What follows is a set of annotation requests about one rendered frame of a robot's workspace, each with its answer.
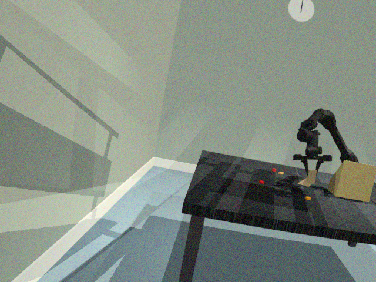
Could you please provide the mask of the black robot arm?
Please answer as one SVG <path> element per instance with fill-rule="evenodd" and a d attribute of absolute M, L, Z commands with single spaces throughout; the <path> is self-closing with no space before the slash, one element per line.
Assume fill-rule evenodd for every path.
<path fill-rule="evenodd" d="M 332 138 L 334 139 L 335 144 L 338 146 L 341 153 L 341 163 L 343 163 L 345 160 L 359 163 L 353 151 L 348 149 L 348 147 L 345 145 L 345 142 L 336 127 L 335 116 L 329 110 L 319 108 L 318 110 L 314 111 L 309 119 L 301 122 L 301 126 L 298 129 L 299 132 L 297 133 L 297 139 L 301 142 L 318 143 L 318 135 L 320 135 L 320 132 L 317 130 L 311 131 L 317 127 L 317 122 L 322 124 L 324 128 L 326 128 L 332 135 Z M 308 157 L 318 157 L 318 154 L 322 154 L 322 147 L 316 147 L 316 145 L 310 147 L 310 145 L 307 145 L 305 153 L 308 155 Z"/>

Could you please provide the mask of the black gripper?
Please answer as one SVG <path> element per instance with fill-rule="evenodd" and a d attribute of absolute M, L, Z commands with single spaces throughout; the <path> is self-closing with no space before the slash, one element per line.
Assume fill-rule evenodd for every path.
<path fill-rule="evenodd" d="M 313 145 L 316 145 L 316 147 L 318 147 L 318 143 L 307 143 L 307 145 L 310 145 L 310 147 L 313 147 Z M 324 163 L 324 161 L 332 161 L 331 155 L 324 155 L 324 156 L 319 156 L 319 157 L 308 157 L 308 155 L 302 156 L 301 154 L 294 154 L 293 160 L 300 160 L 300 159 L 301 159 L 301 162 L 305 165 L 305 170 L 306 170 L 307 175 L 308 175 L 308 161 L 307 160 L 318 160 L 316 164 L 317 173 L 318 173 L 318 169 L 321 163 Z"/>

